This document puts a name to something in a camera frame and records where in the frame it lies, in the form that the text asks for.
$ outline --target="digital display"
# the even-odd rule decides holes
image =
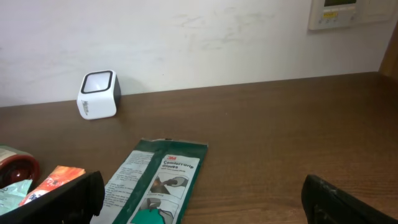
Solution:
[[[325,7],[327,6],[339,6],[343,4],[354,4],[356,0],[325,0]]]

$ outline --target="red and orange package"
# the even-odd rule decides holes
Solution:
[[[36,189],[26,195],[26,197],[19,203],[19,206],[35,200],[51,190],[54,190],[57,187],[83,175],[84,173],[85,170],[81,168],[57,166]]]

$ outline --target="red jar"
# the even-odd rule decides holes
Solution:
[[[10,184],[40,176],[37,160],[27,152],[0,145],[0,189]]]

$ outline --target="brown wooden surface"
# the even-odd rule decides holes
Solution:
[[[392,33],[388,48],[381,62],[379,72],[398,79],[398,27]]]
[[[0,142],[108,181],[140,138],[208,142],[184,223],[306,223],[317,174],[398,218],[398,88],[377,73],[123,96],[86,121],[75,101],[0,108]]]

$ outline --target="yellow sticker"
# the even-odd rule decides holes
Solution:
[[[338,16],[338,12],[325,12],[323,18],[334,18]]]

